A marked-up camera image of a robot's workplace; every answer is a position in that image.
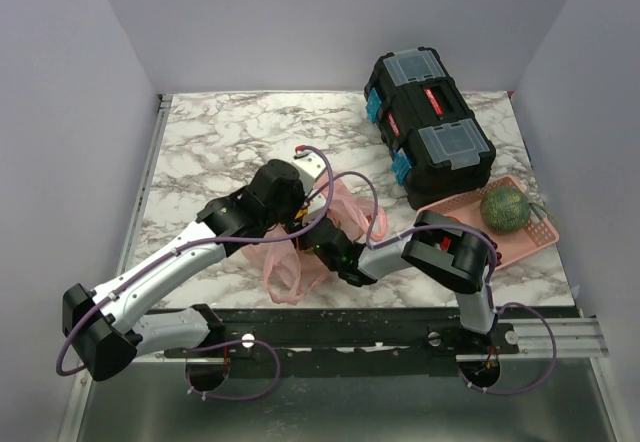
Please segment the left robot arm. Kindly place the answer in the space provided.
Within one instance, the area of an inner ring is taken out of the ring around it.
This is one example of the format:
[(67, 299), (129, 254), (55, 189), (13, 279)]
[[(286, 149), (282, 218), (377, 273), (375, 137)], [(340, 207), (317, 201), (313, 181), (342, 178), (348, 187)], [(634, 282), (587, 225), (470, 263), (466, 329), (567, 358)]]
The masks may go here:
[(274, 159), (251, 182), (213, 199), (194, 221), (142, 263), (93, 289), (80, 284), (62, 296), (65, 349), (73, 349), (96, 381), (125, 369), (154, 336), (140, 322), (182, 283), (249, 244), (263, 243), (270, 228), (295, 218), (325, 170), (310, 152)]

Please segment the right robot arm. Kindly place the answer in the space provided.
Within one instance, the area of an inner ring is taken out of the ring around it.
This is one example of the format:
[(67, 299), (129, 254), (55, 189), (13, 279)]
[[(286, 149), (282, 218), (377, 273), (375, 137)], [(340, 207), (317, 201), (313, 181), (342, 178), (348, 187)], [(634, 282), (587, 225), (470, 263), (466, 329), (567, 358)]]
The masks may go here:
[(312, 251), (329, 271), (356, 287), (415, 268), (455, 294), (460, 341), (467, 351), (480, 354), (496, 342), (496, 312), (488, 284), (501, 256), (497, 245), (478, 229), (424, 210), (401, 235), (368, 247), (350, 240), (325, 218), (296, 245)]

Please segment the pink plastic bag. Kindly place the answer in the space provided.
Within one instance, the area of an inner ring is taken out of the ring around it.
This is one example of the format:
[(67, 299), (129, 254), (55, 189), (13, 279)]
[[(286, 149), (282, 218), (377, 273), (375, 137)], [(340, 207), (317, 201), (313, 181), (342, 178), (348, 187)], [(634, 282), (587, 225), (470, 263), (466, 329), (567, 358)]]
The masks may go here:
[[(388, 219), (377, 202), (377, 191), (369, 197), (353, 194), (341, 180), (354, 176), (367, 181), (356, 171), (345, 171), (334, 176), (334, 195), (328, 218), (342, 229), (351, 241), (368, 237), (380, 242), (388, 234)], [(249, 245), (241, 249), (250, 264), (262, 271), (263, 285), (275, 303), (295, 305), (318, 285), (332, 278), (331, 272), (312, 253), (304, 252), (290, 240)]]

